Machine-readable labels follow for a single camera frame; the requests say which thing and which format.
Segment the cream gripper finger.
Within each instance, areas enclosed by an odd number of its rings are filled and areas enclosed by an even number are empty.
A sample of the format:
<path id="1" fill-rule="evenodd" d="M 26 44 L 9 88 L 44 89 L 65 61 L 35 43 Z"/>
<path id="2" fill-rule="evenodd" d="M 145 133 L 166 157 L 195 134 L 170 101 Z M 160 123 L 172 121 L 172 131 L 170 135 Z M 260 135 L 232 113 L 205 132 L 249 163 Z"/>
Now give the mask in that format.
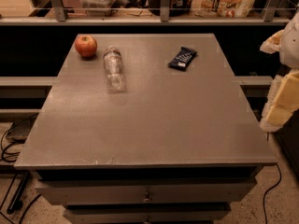
<path id="1" fill-rule="evenodd" d="M 299 71 L 291 71 L 273 79 L 267 102 L 263 107 L 260 127 L 265 132 L 273 133 L 282 128 L 299 109 Z"/>
<path id="2" fill-rule="evenodd" d="M 268 37 L 260 46 L 260 51 L 268 54 L 280 52 L 280 41 L 284 30 L 279 30 Z"/>

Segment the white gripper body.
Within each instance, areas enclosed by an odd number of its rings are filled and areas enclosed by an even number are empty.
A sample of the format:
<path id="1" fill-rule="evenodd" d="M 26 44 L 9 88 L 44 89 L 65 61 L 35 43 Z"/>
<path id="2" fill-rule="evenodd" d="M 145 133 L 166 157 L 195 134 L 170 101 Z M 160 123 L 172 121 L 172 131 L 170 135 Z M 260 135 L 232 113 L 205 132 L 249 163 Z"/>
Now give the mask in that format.
<path id="1" fill-rule="evenodd" d="M 280 62 L 291 69 L 299 69 L 299 13 L 286 25 L 280 40 Z"/>

